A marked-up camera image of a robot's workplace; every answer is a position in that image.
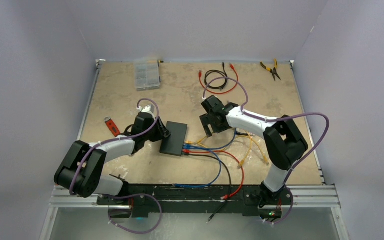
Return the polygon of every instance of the gray wall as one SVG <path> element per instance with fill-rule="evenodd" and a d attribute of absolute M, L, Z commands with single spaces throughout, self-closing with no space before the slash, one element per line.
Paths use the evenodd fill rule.
<path fill-rule="evenodd" d="M 352 239 L 384 239 L 384 1 L 353 2 L 329 0 L 294 71 L 305 110 L 331 119 L 317 152 Z"/>
<path fill-rule="evenodd" d="M 295 59 L 327 0 L 67 0 L 96 59 Z"/>
<path fill-rule="evenodd" d="M 63 0 L 0 0 L 0 239 L 38 239 L 94 58 Z"/>

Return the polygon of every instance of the pliers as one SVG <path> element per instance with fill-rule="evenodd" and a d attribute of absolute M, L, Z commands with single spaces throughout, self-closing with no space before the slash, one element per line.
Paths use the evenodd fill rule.
<path fill-rule="evenodd" d="M 267 71 L 269 71 L 271 73 L 271 75 L 273 75 L 273 79 L 274 81 L 276 81 L 276 77 L 277 76 L 279 78 L 279 80 L 282 80 L 281 77 L 279 76 L 278 74 L 278 70 L 276 69 L 278 67 L 278 61 L 276 60 L 276 58 L 274 59 L 274 67 L 273 69 L 271 69 L 270 67 L 266 67 L 262 61 L 259 62 L 259 64 L 261 64 L 261 67 Z"/>

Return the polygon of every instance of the black cable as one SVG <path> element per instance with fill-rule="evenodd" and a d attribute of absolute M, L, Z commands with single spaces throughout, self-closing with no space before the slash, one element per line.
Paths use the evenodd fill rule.
<path fill-rule="evenodd" d="M 203 155 L 203 154 L 191 154 L 191 153 L 188 153 L 188 152 L 184 152 L 184 155 L 188 156 L 196 156 L 196 157 L 206 157 L 206 158 L 212 158 L 212 159 L 215 159 L 218 161 L 218 159 L 214 156 L 211 156 L 211 155 Z M 208 218 L 208 221 L 211 221 L 211 219 L 214 218 L 214 216 L 220 212 L 220 210 L 222 210 L 226 204 L 228 203 L 228 199 L 229 199 L 229 196 L 232 194 L 232 178 L 231 178 L 231 173 L 229 172 L 229 169 L 228 169 L 228 166 L 226 166 L 226 164 L 222 161 L 220 161 L 221 164 L 223 164 L 224 168 L 226 169 L 227 171 L 227 175 L 229 176 L 229 190 L 228 190 L 228 194 L 227 194 L 227 197 L 226 197 L 226 200 L 217 208 L 217 210 L 215 210 L 215 212 L 213 214 L 211 214 L 211 216 Z"/>
<path fill-rule="evenodd" d="M 204 77 L 204 83 L 205 85 L 208 85 L 207 83 L 207 77 L 210 75 L 210 74 L 220 74 L 222 77 L 228 77 L 228 74 L 226 73 L 226 70 L 225 70 L 225 62 L 223 62 L 222 64 L 223 66 L 223 71 L 219 71 L 219 70 L 209 70 L 205 73 L 205 77 Z M 228 80 L 225 79 L 224 80 L 224 83 L 220 86 L 208 86 L 209 89 L 220 89 L 220 90 L 223 90 L 226 85 L 228 84 Z"/>
<path fill-rule="evenodd" d="M 238 135 L 238 136 L 248 136 L 248 133 L 243 133 L 243 132 L 236 131 L 236 135 Z"/>
<path fill-rule="evenodd" d="M 133 126 L 133 124 L 130 124 L 126 127 L 126 129 L 124 130 L 124 134 L 125 133 L 128 133 L 129 129 Z"/>

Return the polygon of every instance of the wooden tabletop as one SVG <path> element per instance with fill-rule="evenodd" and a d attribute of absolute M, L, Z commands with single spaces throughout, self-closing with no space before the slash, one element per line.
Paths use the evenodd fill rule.
<path fill-rule="evenodd" d="M 245 109 L 271 117 L 291 116 L 303 112 L 289 64 L 278 65 L 277 72 L 282 80 L 277 81 L 273 81 L 272 75 L 257 63 L 239 63 L 234 67 L 239 81 L 249 95 L 249 103 Z M 141 98 L 150 98 L 158 104 L 164 124 L 167 121 L 187 124 L 186 140 L 201 139 L 205 136 L 205 132 L 199 117 L 206 112 L 201 106 L 204 89 L 199 83 L 198 72 L 201 70 L 204 75 L 206 71 L 213 69 L 223 70 L 220 63 L 161 63 L 159 68 L 161 87 L 136 91 L 133 63 L 105 62 L 99 73 L 81 140 L 90 143 L 113 138 L 104 123 L 104 118 L 107 116 L 111 117 L 123 132 L 128 125 L 134 123 L 138 114 L 136 104 Z M 229 77 L 236 78 L 228 64 L 226 64 L 226 72 Z M 212 74 L 208 80 L 216 77 L 219 75 Z M 223 80 L 217 81 L 214 82 L 214 86 L 219 85 Z M 230 89 L 233 85 L 234 82 L 228 82 L 226 89 Z M 217 97 L 224 104 L 230 101 L 241 105 L 245 101 L 245 95 L 239 86 Z M 295 122 L 308 144 L 311 145 L 305 120 L 299 118 Z M 203 143 L 211 148 L 221 147 L 232 139 L 233 133 L 233 130 L 227 130 L 213 135 Z M 268 156 L 264 140 L 256 136 L 254 139 Z M 237 138 L 227 151 L 241 160 L 249 144 L 248 138 Z M 207 184 L 219 172 L 219 163 L 213 159 L 161 154 L 159 153 L 160 145 L 160 141 L 147 142 L 145 147 L 134 156 L 123 156 L 106 163 L 103 174 L 120 175 L 130 183 L 139 184 Z M 242 172 L 238 169 L 238 164 L 227 155 L 220 155 L 220 159 L 228 166 L 232 183 L 239 184 Z M 253 144 L 243 168 L 244 184 L 259 185 L 266 178 L 270 165 L 264 164 L 262 154 Z M 228 175 L 222 169 L 220 177 L 214 184 L 228 183 Z M 287 183 L 289 185 L 321 185 L 314 154 L 296 168 Z"/>

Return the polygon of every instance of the red cable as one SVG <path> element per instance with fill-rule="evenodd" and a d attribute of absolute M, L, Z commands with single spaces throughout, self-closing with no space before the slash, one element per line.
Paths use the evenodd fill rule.
<path fill-rule="evenodd" d="M 188 150 L 188 149 L 183 149 L 183 152 L 184 152 L 184 153 L 191 153 L 191 154 L 210 154 L 210 153 L 211 153 L 211 152 L 209 152 L 209 151 L 190 151 L 190 150 Z M 240 161 L 239 161 L 234 155 L 232 155 L 231 153 L 229 153 L 229 152 L 227 152 L 227 151 L 214 150 L 213 152 L 228 154 L 228 155 L 230 155 L 232 158 L 234 158 L 238 164 L 240 163 Z M 239 187 L 236 189 L 236 191 L 234 191 L 232 194 L 230 194 L 229 198 L 235 196 L 235 195 L 239 192 L 239 190 L 241 190 L 242 185 L 244 184 L 244 179 L 245 179 L 244 168 L 241 166 L 240 169 L 242 170 L 242 181 L 240 182 L 240 185 L 239 185 Z M 222 199 L 225 200 L 227 197 L 228 197 L 228 195 L 226 194 L 226 195 L 224 195 L 224 196 L 222 197 Z"/>
<path fill-rule="evenodd" d="M 234 74 L 236 74 L 236 80 L 239 82 L 239 76 L 238 76 L 238 73 L 236 72 L 235 68 L 233 67 L 233 65 L 230 63 L 230 68 L 233 70 Z M 201 80 L 201 77 L 202 77 L 203 73 L 201 71 L 199 71 L 198 73 L 198 76 L 199 76 L 199 83 L 201 84 L 201 86 L 205 89 L 205 85 L 203 84 L 203 81 Z M 228 91 L 225 91 L 225 92 L 213 92 L 213 91 L 210 91 L 207 89 L 207 92 L 209 93 L 212 93 L 212 94 L 216 94 L 216 95 L 221 95 L 221 94 L 227 94 L 228 92 L 232 91 L 233 89 L 236 88 L 236 86 L 238 85 L 238 83 L 236 83 L 230 90 Z"/>
<path fill-rule="evenodd" d="M 129 198 L 127 202 L 128 202 L 128 206 L 130 207 L 130 210 L 132 210 L 133 209 L 133 204 L 135 202 L 134 199 L 133 198 Z"/>

